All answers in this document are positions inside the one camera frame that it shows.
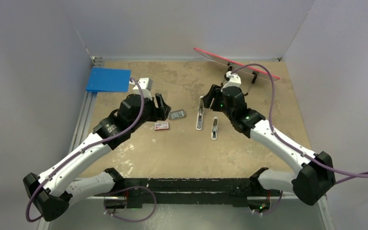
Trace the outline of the red white staple box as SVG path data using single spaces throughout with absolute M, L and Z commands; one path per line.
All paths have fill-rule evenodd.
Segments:
M 157 122 L 154 124 L 155 131 L 162 131 L 162 130 L 169 130 L 169 123 L 168 122 Z

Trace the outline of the small white stapler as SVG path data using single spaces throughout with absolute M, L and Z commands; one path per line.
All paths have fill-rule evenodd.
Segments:
M 211 129 L 211 139 L 216 140 L 218 138 L 218 117 L 213 118 L 213 124 Z

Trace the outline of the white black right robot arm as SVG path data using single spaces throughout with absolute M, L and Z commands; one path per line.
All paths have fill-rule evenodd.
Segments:
M 268 119 L 247 106 L 239 87 L 222 88 L 213 84 L 202 100 L 205 108 L 222 112 L 236 131 L 264 145 L 292 169 L 291 173 L 270 169 L 256 173 L 250 181 L 254 194 L 283 190 L 313 206 L 336 184 L 335 174 L 330 170 L 332 157 L 324 151 L 316 153 L 307 149 L 271 127 Z

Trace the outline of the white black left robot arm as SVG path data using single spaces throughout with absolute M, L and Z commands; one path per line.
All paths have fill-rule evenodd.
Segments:
M 23 179 L 29 202 L 25 216 L 32 219 L 30 208 L 34 205 L 45 221 L 60 217 L 69 206 L 93 195 L 118 196 L 128 190 L 123 176 L 114 168 L 108 168 L 92 178 L 75 181 L 84 170 L 102 156 L 110 153 L 130 139 L 142 124 L 165 121 L 171 111 L 160 93 L 145 98 L 130 94 L 119 108 L 102 119 L 87 138 L 70 154 L 48 170 L 29 173 Z

